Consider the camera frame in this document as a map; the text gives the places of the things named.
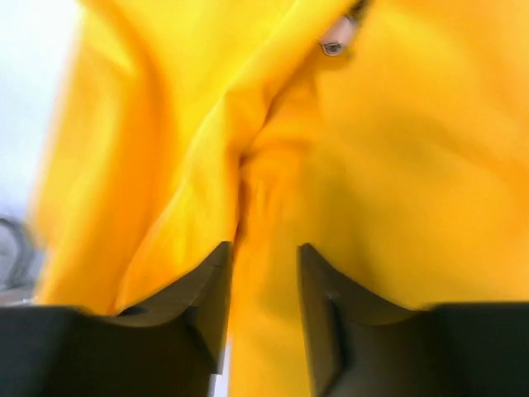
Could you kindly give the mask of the yellow hooded jacket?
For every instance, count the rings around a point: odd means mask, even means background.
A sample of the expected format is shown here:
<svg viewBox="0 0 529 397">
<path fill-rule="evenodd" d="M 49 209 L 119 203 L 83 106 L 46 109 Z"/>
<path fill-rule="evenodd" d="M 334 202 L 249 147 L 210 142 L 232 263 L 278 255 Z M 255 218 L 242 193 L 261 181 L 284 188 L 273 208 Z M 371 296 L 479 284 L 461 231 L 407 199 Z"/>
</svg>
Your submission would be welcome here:
<svg viewBox="0 0 529 397">
<path fill-rule="evenodd" d="M 37 303 L 115 314 L 229 241 L 229 394 L 309 396 L 304 243 L 410 309 L 527 299 L 527 2 L 82 7 Z"/>
</svg>

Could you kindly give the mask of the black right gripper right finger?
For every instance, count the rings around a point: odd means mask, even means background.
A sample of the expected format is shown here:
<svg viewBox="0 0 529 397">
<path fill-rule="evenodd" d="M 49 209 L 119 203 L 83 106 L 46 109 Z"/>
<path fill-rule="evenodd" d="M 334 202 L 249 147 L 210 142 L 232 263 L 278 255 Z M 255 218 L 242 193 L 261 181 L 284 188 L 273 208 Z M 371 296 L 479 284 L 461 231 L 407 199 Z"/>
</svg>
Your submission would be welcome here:
<svg viewBox="0 0 529 397">
<path fill-rule="evenodd" d="M 528 305 L 464 302 L 408 310 L 298 250 L 316 396 L 525 396 Z"/>
</svg>

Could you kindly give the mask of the silver zipper slider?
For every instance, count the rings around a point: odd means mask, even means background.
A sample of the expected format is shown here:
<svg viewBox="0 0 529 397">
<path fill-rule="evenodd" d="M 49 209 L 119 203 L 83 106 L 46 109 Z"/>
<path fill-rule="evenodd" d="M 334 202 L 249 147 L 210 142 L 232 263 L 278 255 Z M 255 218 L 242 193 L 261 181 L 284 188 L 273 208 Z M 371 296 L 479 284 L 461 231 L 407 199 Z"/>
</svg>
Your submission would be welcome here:
<svg viewBox="0 0 529 397">
<path fill-rule="evenodd" d="M 350 49 L 345 42 L 321 41 L 319 45 L 322 49 L 322 53 L 327 57 L 350 57 Z"/>
</svg>

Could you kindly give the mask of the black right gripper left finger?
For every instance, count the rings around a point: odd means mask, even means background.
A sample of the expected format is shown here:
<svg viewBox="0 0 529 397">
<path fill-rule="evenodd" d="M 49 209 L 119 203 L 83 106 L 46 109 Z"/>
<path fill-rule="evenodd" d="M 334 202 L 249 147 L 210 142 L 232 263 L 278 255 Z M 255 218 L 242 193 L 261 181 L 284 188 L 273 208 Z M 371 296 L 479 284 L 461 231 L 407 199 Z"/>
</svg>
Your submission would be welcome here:
<svg viewBox="0 0 529 397">
<path fill-rule="evenodd" d="M 4 396 L 205 396 L 222 369 L 231 246 L 115 317 L 1 310 Z"/>
</svg>

